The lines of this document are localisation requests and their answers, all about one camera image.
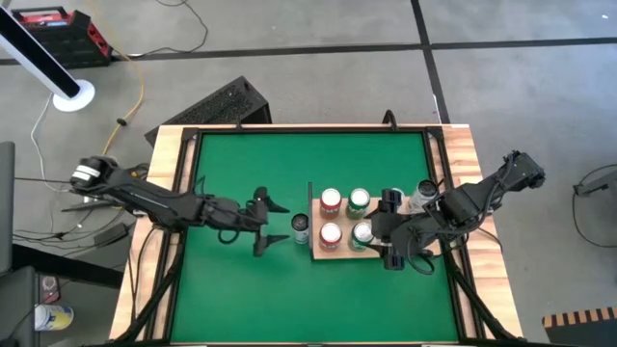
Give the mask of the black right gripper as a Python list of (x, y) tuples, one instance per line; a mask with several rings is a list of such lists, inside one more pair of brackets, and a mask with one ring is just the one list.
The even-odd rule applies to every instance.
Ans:
[(380, 210), (371, 213), (372, 235), (382, 243), (389, 243), (397, 254), (384, 254), (384, 268), (391, 271), (402, 271), (406, 260), (403, 256), (415, 256), (420, 253), (417, 243), (415, 222), (418, 214), (399, 214), (402, 205), (403, 192), (398, 188), (388, 188), (382, 191)]

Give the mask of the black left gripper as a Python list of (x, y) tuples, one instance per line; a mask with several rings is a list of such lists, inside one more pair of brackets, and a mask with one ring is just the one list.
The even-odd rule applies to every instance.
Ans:
[(254, 257), (263, 256), (269, 246), (288, 238), (288, 235), (261, 236), (261, 228), (268, 224), (268, 212), (288, 213), (289, 210), (274, 203), (264, 186), (255, 189), (254, 199), (244, 207), (228, 198), (206, 199), (206, 225), (218, 230), (255, 234)]

